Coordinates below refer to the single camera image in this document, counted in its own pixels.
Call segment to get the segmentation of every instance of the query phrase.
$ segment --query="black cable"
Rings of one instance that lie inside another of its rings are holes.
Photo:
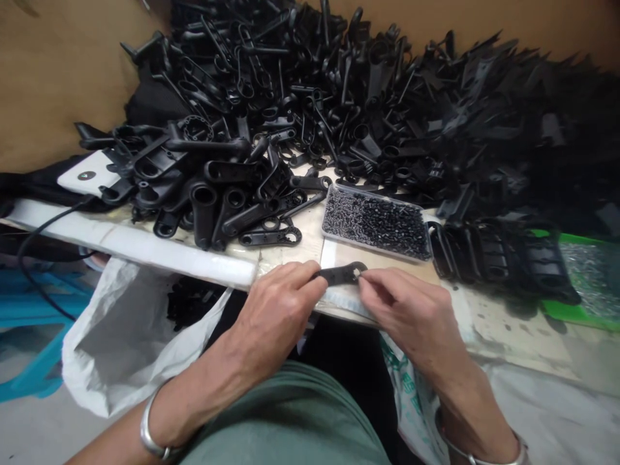
[[[68,318],[71,321],[76,321],[76,318],[73,315],[71,315],[70,313],[67,313],[65,310],[63,310],[63,308],[60,305],[55,303],[55,301],[53,301],[53,299],[48,295],[48,293],[45,292],[45,290],[43,289],[41,284],[37,283],[34,280],[34,278],[32,278],[32,275],[30,274],[30,272],[26,269],[26,266],[24,265],[24,255],[26,253],[26,249],[30,245],[30,242],[32,242],[32,240],[36,236],[41,234],[41,232],[43,232],[43,230],[45,228],[47,228],[50,224],[60,220],[64,216],[67,216],[68,214],[73,213],[78,208],[86,205],[88,202],[91,202],[94,198],[96,198],[96,197],[93,196],[93,195],[86,195],[86,196],[84,196],[84,198],[82,200],[80,200],[73,207],[63,211],[62,213],[59,213],[58,215],[56,215],[55,217],[51,218],[50,220],[47,220],[45,223],[43,223],[41,226],[39,226],[37,229],[35,229],[34,231],[32,231],[30,233],[28,238],[21,244],[19,250],[17,251],[17,265],[19,266],[19,269],[24,274],[26,279],[30,282],[30,284],[32,284],[34,289],[41,295],[41,297],[43,297],[43,300],[45,300],[48,304],[50,304],[58,313],[60,313],[65,318]]]
[[[73,260],[73,261],[74,261],[74,262],[78,262],[78,261],[80,261],[80,260],[84,260],[85,258],[90,258],[90,257],[92,257],[93,255],[95,255],[96,253],[97,253],[97,251],[92,251],[92,252],[87,253],[87,254],[84,254],[84,255],[78,255],[78,256],[76,257],[76,259],[75,259],[75,260]]]

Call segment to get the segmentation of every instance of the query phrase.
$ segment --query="silver bangle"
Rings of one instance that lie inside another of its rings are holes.
[[[443,441],[446,443],[448,448],[452,450],[453,452],[456,452],[457,454],[459,454],[461,457],[464,457],[465,459],[467,459],[471,465],[531,465],[532,464],[528,456],[528,445],[525,443],[523,438],[519,436],[518,434],[516,434],[514,431],[512,431],[512,433],[515,435],[515,437],[519,441],[519,456],[517,457],[517,460],[515,460],[514,462],[510,462],[509,464],[492,464],[490,462],[484,462],[482,460],[478,460],[472,454],[464,453],[462,450],[460,450],[458,447],[452,444],[448,440],[448,438],[446,438],[444,434],[444,428],[441,424],[441,408],[438,408],[437,411],[435,412],[435,427],[437,428],[437,431],[439,432],[441,439],[443,439]]]
[[[182,448],[177,448],[177,449],[162,448],[158,446],[157,444],[155,444],[155,441],[153,441],[153,438],[150,436],[150,431],[149,431],[150,408],[153,405],[155,396],[160,392],[160,389],[163,388],[164,385],[168,381],[169,380],[166,380],[163,383],[161,383],[160,386],[157,389],[155,389],[155,392],[153,392],[153,394],[150,395],[147,405],[144,407],[144,413],[142,414],[142,421],[140,422],[140,439],[142,440],[142,444],[144,445],[147,451],[149,451],[151,454],[153,454],[155,457],[161,460],[167,460],[171,455],[177,452],[180,452],[182,450]]]

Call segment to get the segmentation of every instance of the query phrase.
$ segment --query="plastic bag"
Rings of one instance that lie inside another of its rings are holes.
[[[139,404],[202,353],[231,296],[179,333],[166,318],[178,275],[110,259],[90,304],[63,343],[63,379],[75,401],[109,418]]]
[[[426,418],[422,409],[420,386],[423,380],[416,376],[413,365],[387,334],[382,333],[381,346],[386,361],[389,377],[394,386],[394,401],[398,414],[398,432],[415,453],[427,465],[441,465],[442,453],[437,440],[433,437],[430,418]]]

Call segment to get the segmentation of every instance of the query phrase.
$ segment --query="floor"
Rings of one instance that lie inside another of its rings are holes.
[[[78,407],[65,386],[0,404],[0,465],[62,464],[112,424]]]
[[[0,330],[0,382],[21,372],[55,328]],[[79,407],[63,385],[53,395],[0,404],[0,465],[62,464],[114,420]]]

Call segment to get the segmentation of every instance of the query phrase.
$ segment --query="wooden wall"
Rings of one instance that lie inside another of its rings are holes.
[[[119,42],[163,25],[140,0],[0,0],[0,172],[82,153],[74,121],[121,123],[138,76]]]
[[[0,172],[79,152],[74,121],[108,130],[123,120],[137,77],[118,43],[140,45],[165,30],[165,1],[149,4],[161,14],[140,0],[0,0]],[[372,33],[396,22],[414,51],[449,29],[460,50],[503,29],[503,39],[553,58],[581,50],[620,71],[616,0],[331,0],[332,13],[348,19],[358,5]]]

